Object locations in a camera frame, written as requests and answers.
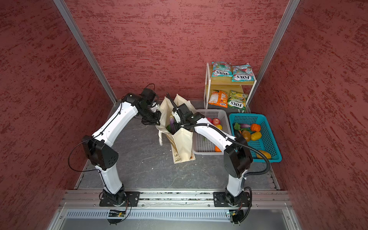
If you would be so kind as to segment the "purple eggplant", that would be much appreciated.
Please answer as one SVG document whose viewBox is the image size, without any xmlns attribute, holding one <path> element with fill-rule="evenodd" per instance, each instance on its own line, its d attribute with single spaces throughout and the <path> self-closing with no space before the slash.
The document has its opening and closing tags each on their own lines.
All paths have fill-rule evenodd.
<svg viewBox="0 0 368 230">
<path fill-rule="evenodd" d="M 172 134 L 174 134 L 176 131 L 175 131 L 175 118 L 172 116 L 172 115 L 170 115 L 170 117 L 169 117 L 169 122 L 170 122 L 170 132 L 172 133 Z"/>
</svg>

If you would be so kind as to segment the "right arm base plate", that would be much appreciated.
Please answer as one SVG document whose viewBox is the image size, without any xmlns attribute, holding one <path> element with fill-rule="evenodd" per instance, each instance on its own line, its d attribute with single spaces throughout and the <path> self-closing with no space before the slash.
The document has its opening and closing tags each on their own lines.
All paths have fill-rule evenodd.
<svg viewBox="0 0 368 230">
<path fill-rule="evenodd" d="M 213 200 L 215 207 L 244 208 L 250 204 L 250 194 L 241 192 L 238 196 L 233 196 L 228 192 L 214 192 Z"/>
</svg>

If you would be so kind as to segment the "cream floral tote bag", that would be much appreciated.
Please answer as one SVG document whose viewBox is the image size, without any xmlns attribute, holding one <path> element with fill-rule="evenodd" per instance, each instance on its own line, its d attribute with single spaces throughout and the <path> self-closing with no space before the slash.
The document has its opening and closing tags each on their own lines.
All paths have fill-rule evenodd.
<svg viewBox="0 0 368 230">
<path fill-rule="evenodd" d="M 184 128 L 179 128 L 174 134 L 168 131 L 170 117 L 173 113 L 173 105 L 169 98 L 165 97 L 158 111 L 161 112 L 160 124 L 156 126 L 159 131 L 159 142 L 163 144 L 163 136 L 166 136 L 171 144 L 173 162 L 175 164 L 194 161 L 195 154 L 192 152 L 193 133 Z"/>
</svg>

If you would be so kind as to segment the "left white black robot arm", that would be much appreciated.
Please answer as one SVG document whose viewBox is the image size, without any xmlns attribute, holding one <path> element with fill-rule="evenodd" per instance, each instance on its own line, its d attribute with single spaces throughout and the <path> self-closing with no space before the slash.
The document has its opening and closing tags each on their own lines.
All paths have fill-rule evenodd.
<svg viewBox="0 0 368 230">
<path fill-rule="evenodd" d="M 131 119 L 141 116 L 144 125 L 159 125 L 158 95 L 145 88 L 141 94 L 127 94 L 102 127 L 91 136 L 82 139 L 86 157 L 98 171 L 103 182 L 102 203 L 120 207 L 127 204 L 123 183 L 117 172 L 119 154 L 113 149 L 118 135 Z"/>
</svg>

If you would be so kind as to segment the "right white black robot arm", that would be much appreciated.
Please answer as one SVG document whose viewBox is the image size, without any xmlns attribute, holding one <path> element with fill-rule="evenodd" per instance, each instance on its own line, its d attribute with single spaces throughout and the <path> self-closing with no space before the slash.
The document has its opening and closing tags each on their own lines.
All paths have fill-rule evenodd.
<svg viewBox="0 0 368 230">
<path fill-rule="evenodd" d="M 230 206 L 238 206 L 243 197 L 244 175 L 253 162 L 250 151 L 246 149 L 248 146 L 246 141 L 223 132 L 201 113 L 190 111 L 185 104 L 178 106 L 173 103 L 172 105 L 177 128 L 184 128 L 202 135 L 223 153 L 224 168 L 229 175 L 225 200 Z"/>
</svg>

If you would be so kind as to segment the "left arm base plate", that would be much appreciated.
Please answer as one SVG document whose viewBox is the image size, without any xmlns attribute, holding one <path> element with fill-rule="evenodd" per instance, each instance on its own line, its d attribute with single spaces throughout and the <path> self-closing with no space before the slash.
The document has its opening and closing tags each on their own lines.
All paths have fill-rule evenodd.
<svg viewBox="0 0 368 230">
<path fill-rule="evenodd" d="M 140 198 L 140 192 L 125 191 L 117 194 L 110 194 L 103 190 L 99 195 L 100 207 L 136 207 Z"/>
</svg>

